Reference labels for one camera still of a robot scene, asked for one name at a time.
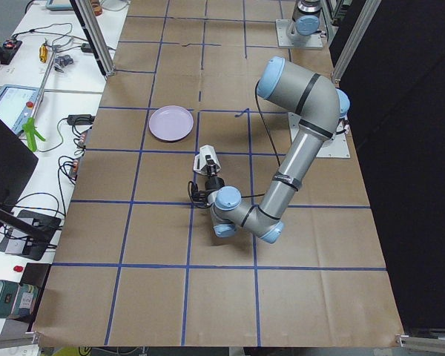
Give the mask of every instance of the robotic arm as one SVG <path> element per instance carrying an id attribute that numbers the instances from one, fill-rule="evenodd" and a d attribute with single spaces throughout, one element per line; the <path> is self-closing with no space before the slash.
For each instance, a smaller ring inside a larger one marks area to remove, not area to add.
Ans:
<path id="1" fill-rule="evenodd" d="M 210 206 L 218 237 L 234 235 L 238 225 L 267 243 L 274 243 L 284 227 L 280 220 L 283 212 L 302 188 L 302 179 L 323 142 L 330 139 L 337 128 L 340 101 L 327 78 L 280 57 L 268 62 L 257 86 L 257 95 L 301 116 L 298 135 L 272 177 L 262 202 L 251 205 L 242 200 L 237 188 L 226 186 L 217 176 L 220 166 L 214 151 L 207 148 L 200 151 L 195 162 L 195 167 L 204 169 L 208 177 L 206 191 L 196 189 L 191 195 L 198 198 L 200 194 L 200 201 Z"/>

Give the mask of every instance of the metal bar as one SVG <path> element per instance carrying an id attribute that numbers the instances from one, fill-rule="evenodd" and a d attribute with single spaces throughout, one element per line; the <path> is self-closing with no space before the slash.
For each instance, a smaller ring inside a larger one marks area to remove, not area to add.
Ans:
<path id="1" fill-rule="evenodd" d="M 445 354 L 445 340 L 400 335 L 398 342 L 401 347 L 405 347 L 406 349 Z"/>
<path id="2" fill-rule="evenodd" d="M 114 75 L 115 66 L 89 0 L 70 0 L 70 3 L 89 41 L 102 75 Z"/>
<path id="3" fill-rule="evenodd" d="M 47 67 L 46 67 L 46 71 L 44 72 L 42 84 L 40 85 L 40 87 L 38 89 L 38 95 L 36 96 L 36 101 L 35 101 L 35 104 L 33 106 L 32 111 L 31 111 L 30 117 L 33 117 L 33 118 L 35 117 L 36 113 L 38 112 L 39 107 L 42 104 L 43 96 L 45 94 L 46 81 L 47 81 L 47 78 L 50 76 L 51 68 L 53 68 L 53 66 L 54 66 L 54 57 L 55 57 L 55 55 L 56 55 L 55 51 L 52 50 L 51 51 L 51 56 L 50 56 L 50 61 L 48 62 Z"/>
<path id="4" fill-rule="evenodd" d="M 337 32 L 337 27 L 333 26 L 332 21 L 332 13 L 330 11 L 330 6 L 327 2 L 330 0 L 321 0 L 321 13 L 323 15 L 323 22 L 325 23 L 326 28 L 326 37 L 328 39 L 328 46 L 332 43 L 334 35 Z"/>
<path id="5" fill-rule="evenodd" d="M 364 33 L 378 9 L 380 2 L 381 0 L 366 0 L 359 17 L 357 18 L 356 24 L 349 35 L 348 41 L 346 41 L 343 51 L 340 54 L 340 58 L 334 66 L 332 75 L 332 81 L 334 83 L 340 82 L 341 77 L 357 50 L 357 46 L 360 44 L 361 39 L 363 39 Z"/>
<path id="6" fill-rule="evenodd" d="M 35 332 L 25 332 L 23 336 L 0 336 L 0 349 L 37 344 L 39 342 L 39 336 L 37 337 L 37 334 L 38 333 Z"/>

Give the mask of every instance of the white table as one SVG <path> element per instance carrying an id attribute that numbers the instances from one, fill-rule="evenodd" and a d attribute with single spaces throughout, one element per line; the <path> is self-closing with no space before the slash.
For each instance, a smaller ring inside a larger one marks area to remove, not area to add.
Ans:
<path id="1" fill-rule="evenodd" d="M 37 4 L 30 7 L 14 33 L 24 32 L 36 27 L 45 27 L 54 23 L 69 22 L 73 25 L 70 35 L 85 39 L 84 32 L 73 11 L 49 11 L 45 7 L 45 2 L 35 1 Z M 112 6 L 113 3 L 122 6 L 122 2 L 119 0 L 109 0 L 106 5 Z M 127 9 L 128 7 L 118 12 L 104 10 L 103 14 L 97 17 L 107 46 L 116 48 Z M 70 26 L 66 25 L 53 26 L 42 31 L 66 33 L 69 29 Z M 9 65 L 1 66 L 0 87 L 10 83 L 39 87 L 47 67 L 47 64 L 39 61 L 39 48 L 45 42 L 45 39 L 48 40 L 48 43 L 51 43 L 56 38 L 58 36 L 39 33 L 20 35 L 18 40 L 23 41 L 23 44 L 19 51 Z M 67 39 L 62 39 L 57 43 L 63 44 L 66 41 Z M 74 40 L 73 44 L 69 44 L 63 49 L 74 47 L 81 43 L 83 41 Z M 76 48 L 62 53 L 62 55 L 64 54 L 69 54 L 73 58 L 74 64 L 68 65 L 64 69 L 64 73 L 52 70 L 45 89 L 78 93 L 101 93 L 104 90 L 105 78 L 100 73 L 92 53 L 83 53 L 79 48 Z"/>
<path id="2" fill-rule="evenodd" d="M 76 94 L 76 93 L 45 93 L 42 106 L 36 117 L 36 127 L 41 135 L 43 135 L 47 141 L 40 142 L 37 140 L 37 145 L 40 150 L 44 151 L 48 148 L 52 148 L 59 143 L 59 135 L 56 131 L 57 122 L 67 117 L 69 114 L 90 113 L 95 115 L 97 108 L 99 107 L 100 94 Z M 79 130 L 82 131 L 85 126 L 79 126 Z M 74 145 L 74 135 L 71 132 L 71 127 L 63 122 L 61 124 L 61 132 L 65 139 L 63 145 L 56 150 L 52 150 L 47 153 L 36 152 L 39 158 L 36 170 L 31 177 L 28 185 L 23 191 L 22 196 L 38 191 L 51 193 L 61 201 L 59 196 L 58 186 L 58 157 L 61 155 L 74 156 L 76 145 Z M 62 176 L 62 190 L 66 204 L 69 203 L 71 194 L 73 193 L 73 186 L 68 182 L 66 177 Z M 25 206 L 37 206 L 40 208 L 52 208 L 56 209 L 56 202 L 53 198 L 45 195 L 36 195 L 20 203 Z M 21 209 L 16 208 L 14 211 L 18 213 Z M 38 211 L 43 214 L 53 215 L 53 212 Z M 54 238 L 50 243 L 57 244 L 59 241 L 60 231 L 57 231 Z M 43 258 L 38 261 L 39 263 L 52 263 L 54 258 L 53 252 L 44 253 Z M 13 271 L 14 266 L 25 266 L 28 262 L 35 262 L 29 259 L 25 259 L 20 256 L 13 256 L 0 252 L 0 280 L 11 280 L 19 282 L 22 273 Z M 0 320 L 0 332 L 3 327 L 4 320 Z"/>
<path id="3" fill-rule="evenodd" d="M 122 6 L 120 0 L 109 0 L 106 3 L 106 6 L 109 7 L 118 7 L 117 5 Z M 118 44 L 127 9 L 126 7 L 119 12 L 104 11 L 102 15 L 97 17 L 105 41 L 110 47 L 116 48 Z M 74 12 L 49 11 L 45 8 L 45 1 L 34 1 L 34 4 L 30 7 L 14 33 L 26 31 L 31 28 L 48 26 L 52 23 L 64 22 L 73 24 L 72 35 L 85 38 Z M 69 26 L 56 26 L 46 30 L 66 33 L 69 28 Z M 39 61 L 39 47 L 45 39 L 51 42 L 57 37 L 58 36 L 42 34 L 19 36 L 23 44 L 11 64 L 1 67 L 0 87 L 5 84 L 39 87 L 47 66 Z M 82 43 L 82 41 L 75 41 L 74 45 L 80 43 Z M 63 54 L 70 54 L 74 59 L 74 64 L 67 66 L 64 73 L 52 70 L 47 80 L 43 103 L 36 116 L 37 130 L 47 139 L 46 142 L 37 140 L 37 145 L 41 151 L 52 148 L 59 143 L 60 138 L 56 131 L 56 124 L 60 119 L 67 117 L 69 114 L 96 114 L 105 86 L 105 78 L 100 73 L 92 54 L 83 53 L 79 48 L 69 50 Z M 85 128 L 85 126 L 80 126 L 79 130 L 82 131 Z M 72 134 L 71 127 L 66 122 L 61 124 L 61 132 L 65 139 L 63 145 L 47 153 L 36 152 L 39 158 L 38 165 L 22 196 L 34 192 L 48 192 L 61 201 L 57 180 L 58 157 L 62 155 L 74 156 L 73 154 L 76 150 L 76 145 L 73 142 L 75 136 Z M 65 202 L 68 204 L 73 193 L 73 186 L 64 176 L 62 176 L 61 181 Z M 56 202 L 51 197 L 45 195 L 32 196 L 21 202 L 21 204 L 40 208 L 56 208 Z M 21 209 L 16 208 L 14 212 L 17 214 L 20 210 Z M 59 210 L 62 211 L 62 203 L 60 203 Z M 53 215 L 53 212 L 38 212 Z M 57 244 L 59 236 L 60 231 L 57 231 L 50 243 Z M 43 258 L 37 262 L 52 263 L 53 258 L 54 253 L 47 252 Z M 35 261 L 0 252 L 0 280 L 20 281 L 22 273 L 14 272 L 13 267 L 25 266 L 28 262 Z M 3 329 L 4 322 L 5 320 L 0 319 L 0 333 Z"/>

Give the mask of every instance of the computer screen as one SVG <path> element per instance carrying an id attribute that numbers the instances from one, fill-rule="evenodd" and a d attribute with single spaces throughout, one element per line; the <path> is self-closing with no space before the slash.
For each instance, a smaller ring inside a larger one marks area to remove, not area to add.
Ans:
<path id="1" fill-rule="evenodd" d="M 0 120 L 0 208 L 10 212 L 33 174 L 38 158 Z"/>

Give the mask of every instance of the green tool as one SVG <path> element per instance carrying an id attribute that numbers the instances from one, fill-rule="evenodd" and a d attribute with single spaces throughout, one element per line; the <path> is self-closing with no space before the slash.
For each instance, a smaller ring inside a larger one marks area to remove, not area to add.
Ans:
<path id="1" fill-rule="evenodd" d="M 32 152 L 36 152 L 36 137 L 38 137 L 41 141 L 46 141 L 46 139 L 39 134 L 39 132 L 36 130 L 35 126 L 35 119 L 33 117 L 30 117 L 26 123 L 22 126 L 24 134 L 27 137 L 28 142 L 28 148 Z"/>

